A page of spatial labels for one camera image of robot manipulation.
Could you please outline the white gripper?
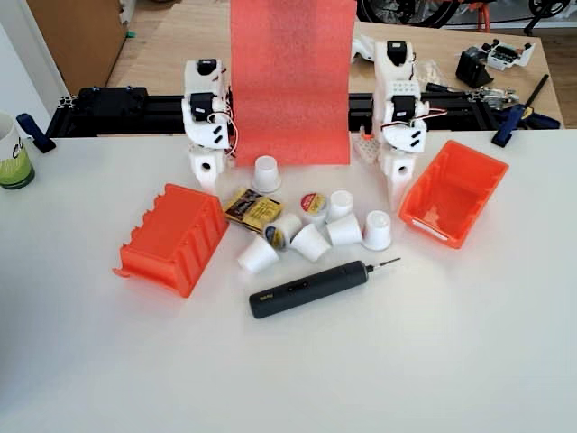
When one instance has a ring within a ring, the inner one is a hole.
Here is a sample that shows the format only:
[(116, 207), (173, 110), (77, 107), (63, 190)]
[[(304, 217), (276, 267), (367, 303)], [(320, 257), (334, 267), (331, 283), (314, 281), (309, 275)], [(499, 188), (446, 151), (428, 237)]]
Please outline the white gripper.
[(217, 190), (219, 175), (226, 167), (227, 155), (224, 150), (189, 147), (188, 157), (191, 170), (197, 177), (202, 190)]
[(380, 155), (380, 165), (387, 179), (390, 208), (399, 208), (413, 177), (416, 155), (400, 150), (385, 150)]

